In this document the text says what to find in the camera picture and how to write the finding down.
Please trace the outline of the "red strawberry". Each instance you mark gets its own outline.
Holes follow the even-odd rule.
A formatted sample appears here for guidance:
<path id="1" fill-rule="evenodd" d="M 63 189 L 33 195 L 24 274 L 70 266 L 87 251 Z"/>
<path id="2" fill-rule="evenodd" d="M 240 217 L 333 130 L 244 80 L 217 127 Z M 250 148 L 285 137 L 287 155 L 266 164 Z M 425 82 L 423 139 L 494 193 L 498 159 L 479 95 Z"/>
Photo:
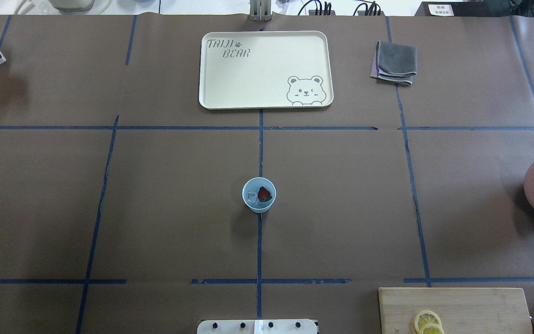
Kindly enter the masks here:
<path id="1" fill-rule="evenodd" d="M 260 202 L 268 202 L 271 199 L 273 199 L 271 192 L 264 186 L 261 186 L 261 188 L 258 190 L 258 200 Z"/>

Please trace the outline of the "light blue plastic cup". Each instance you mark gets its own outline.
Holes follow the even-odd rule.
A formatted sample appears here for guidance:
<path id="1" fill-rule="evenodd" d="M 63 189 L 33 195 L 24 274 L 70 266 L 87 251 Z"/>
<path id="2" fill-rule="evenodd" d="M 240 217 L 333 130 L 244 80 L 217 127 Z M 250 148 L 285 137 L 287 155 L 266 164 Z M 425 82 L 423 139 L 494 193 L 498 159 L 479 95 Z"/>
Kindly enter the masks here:
<path id="1" fill-rule="evenodd" d="M 261 188 L 261 186 L 264 186 L 265 188 L 267 188 L 271 194 L 273 195 L 273 199 L 271 199 L 270 201 L 268 202 L 260 202 L 258 201 L 258 203 L 254 204 L 254 205 L 251 205 L 250 203 L 247 203 L 246 202 L 246 195 L 248 192 L 256 192 L 258 193 L 258 190 L 259 188 Z M 256 177 L 256 178 L 252 178 L 250 180 L 248 180 L 248 182 L 246 182 L 242 188 L 242 199 L 243 199 L 243 202 L 245 203 L 245 205 L 250 208 L 251 211 L 255 212 L 255 213 L 265 213 L 269 210 L 269 208 L 271 207 L 271 205 L 273 205 L 273 203 L 275 203 L 275 200 L 276 200 L 276 188 L 274 186 L 274 184 L 267 178 L 263 178 L 263 177 Z"/>

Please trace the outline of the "ice cube in cup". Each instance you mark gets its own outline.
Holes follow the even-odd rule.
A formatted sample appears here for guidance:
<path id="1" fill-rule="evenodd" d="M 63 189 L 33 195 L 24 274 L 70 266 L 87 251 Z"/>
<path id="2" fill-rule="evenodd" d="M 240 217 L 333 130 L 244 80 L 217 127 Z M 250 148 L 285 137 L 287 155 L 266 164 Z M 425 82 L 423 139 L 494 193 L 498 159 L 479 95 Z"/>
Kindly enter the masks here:
<path id="1" fill-rule="evenodd" d="M 256 192 L 248 192 L 246 195 L 246 202 L 250 203 L 251 205 L 254 205 L 258 203 L 258 193 Z"/>

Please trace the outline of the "cream bear serving tray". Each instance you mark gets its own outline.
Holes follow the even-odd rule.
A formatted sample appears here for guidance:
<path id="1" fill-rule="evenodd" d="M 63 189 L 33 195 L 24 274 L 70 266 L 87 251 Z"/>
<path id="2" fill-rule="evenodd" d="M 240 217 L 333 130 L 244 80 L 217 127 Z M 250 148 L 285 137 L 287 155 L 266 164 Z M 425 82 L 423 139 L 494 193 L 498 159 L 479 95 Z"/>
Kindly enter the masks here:
<path id="1" fill-rule="evenodd" d="M 198 100 L 206 109 L 321 108 L 333 99 L 323 32 L 209 32 L 202 38 Z"/>

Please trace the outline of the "folded grey cloth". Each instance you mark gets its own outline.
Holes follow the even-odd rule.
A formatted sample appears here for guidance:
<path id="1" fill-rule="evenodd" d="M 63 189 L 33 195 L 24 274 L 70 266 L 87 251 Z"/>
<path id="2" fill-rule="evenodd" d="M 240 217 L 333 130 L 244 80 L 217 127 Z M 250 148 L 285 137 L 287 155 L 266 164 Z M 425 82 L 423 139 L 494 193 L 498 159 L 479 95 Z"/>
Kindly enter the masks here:
<path id="1" fill-rule="evenodd" d="M 369 76 L 399 85 L 412 85 L 418 72 L 418 48 L 378 41 Z"/>

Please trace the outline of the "wooden cutting board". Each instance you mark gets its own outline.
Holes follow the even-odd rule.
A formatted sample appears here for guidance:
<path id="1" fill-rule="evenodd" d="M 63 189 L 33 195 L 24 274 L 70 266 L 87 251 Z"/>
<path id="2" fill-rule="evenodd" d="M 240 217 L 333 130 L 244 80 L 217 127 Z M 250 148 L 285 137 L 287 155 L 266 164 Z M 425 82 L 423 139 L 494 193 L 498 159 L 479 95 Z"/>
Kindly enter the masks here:
<path id="1" fill-rule="evenodd" d="M 415 334 L 423 310 L 435 312 L 447 334 L 532 333 L 521 288 L 380 287 L 378 296 L 384 334 Z"/>

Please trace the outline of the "lemon slices row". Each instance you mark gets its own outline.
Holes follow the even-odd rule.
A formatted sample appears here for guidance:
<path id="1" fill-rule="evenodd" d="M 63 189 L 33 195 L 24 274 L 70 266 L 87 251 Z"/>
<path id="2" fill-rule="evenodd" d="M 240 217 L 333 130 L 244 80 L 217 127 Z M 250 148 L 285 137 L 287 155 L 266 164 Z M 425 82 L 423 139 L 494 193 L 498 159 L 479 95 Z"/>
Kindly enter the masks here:
<path id="1" fill-rule="evenodd" d="M 416 334 L 445 334 L 441 318 L 429 309 L 418 312 L 413 318 Z"/>

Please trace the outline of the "aluminium frame post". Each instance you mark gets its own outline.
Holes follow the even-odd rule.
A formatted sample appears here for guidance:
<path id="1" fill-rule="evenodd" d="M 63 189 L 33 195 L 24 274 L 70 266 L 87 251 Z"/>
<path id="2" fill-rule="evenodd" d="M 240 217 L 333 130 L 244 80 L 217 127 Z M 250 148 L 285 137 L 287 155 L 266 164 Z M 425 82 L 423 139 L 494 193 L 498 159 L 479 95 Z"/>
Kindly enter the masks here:
<path id="1" fill-rule="evenodd" d="M 249 19 L 253 22 L 271 21 L 273 10 L 271 0 L 250 0 Z"/>

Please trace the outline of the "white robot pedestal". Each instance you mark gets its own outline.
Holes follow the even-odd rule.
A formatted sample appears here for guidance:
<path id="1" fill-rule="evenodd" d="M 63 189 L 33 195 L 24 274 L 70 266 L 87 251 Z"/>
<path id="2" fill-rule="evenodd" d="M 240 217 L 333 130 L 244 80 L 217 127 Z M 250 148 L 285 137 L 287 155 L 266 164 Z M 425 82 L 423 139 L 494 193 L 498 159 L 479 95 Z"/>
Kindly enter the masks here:
<path id="1" fill-rule="evenodd" d="M 318 321 L 311 319 L 205 320 L 197 334 L 318 334 Z"/>

